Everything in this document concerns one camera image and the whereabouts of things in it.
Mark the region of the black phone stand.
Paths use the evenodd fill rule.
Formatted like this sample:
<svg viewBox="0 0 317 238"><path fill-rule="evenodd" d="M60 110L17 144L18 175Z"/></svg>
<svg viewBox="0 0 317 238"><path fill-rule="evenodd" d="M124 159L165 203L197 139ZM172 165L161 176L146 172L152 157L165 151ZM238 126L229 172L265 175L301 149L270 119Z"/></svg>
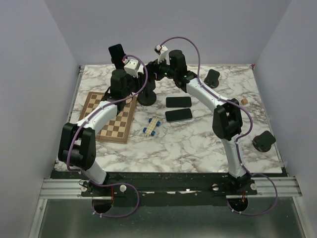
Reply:
<svg viewBox="0 0 317 238"><path fill-rule="evenodd" d="M148 82L141 93L138 94L137 101L142 106L151 106L156 102L157 96L154 92L156 84L154 81Z"/></svg>

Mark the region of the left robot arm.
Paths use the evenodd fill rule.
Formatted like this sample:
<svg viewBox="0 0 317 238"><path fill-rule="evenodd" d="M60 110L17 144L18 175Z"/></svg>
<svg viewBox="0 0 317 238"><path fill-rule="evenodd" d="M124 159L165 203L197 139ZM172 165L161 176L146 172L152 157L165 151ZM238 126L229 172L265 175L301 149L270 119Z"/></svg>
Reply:
<svg viewBox="0 0 317 238"><path fill-rule="evenodd" d="M96 161L96 134L125 107L126 102L147 88L155 88L156 73L145 68L133 76L120 68L112 72L110 86L98 106L76 123L66 123L57 158L70 171L82 173L93 183L93 191L99 196L109 192L109 177Z"/></svg>

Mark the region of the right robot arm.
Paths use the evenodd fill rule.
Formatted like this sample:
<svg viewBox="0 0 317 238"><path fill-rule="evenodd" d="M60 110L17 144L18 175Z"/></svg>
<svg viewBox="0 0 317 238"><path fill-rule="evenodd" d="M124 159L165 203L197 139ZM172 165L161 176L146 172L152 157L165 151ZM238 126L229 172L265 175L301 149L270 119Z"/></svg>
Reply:
<svg viewBox="0 0 317 238"><path fill-rule="evenodd" d="M159 81L172 79L175 85L198 99L213 114L212 130L221 139L228 161L228 189L239 194L251 180L244 165L239 139L242 137L241 109L236 99L227 99L199 79L199 73L189 71L181 50L168 52L163 46L155 48L158 58L147 64L150 76Z"/></svg>

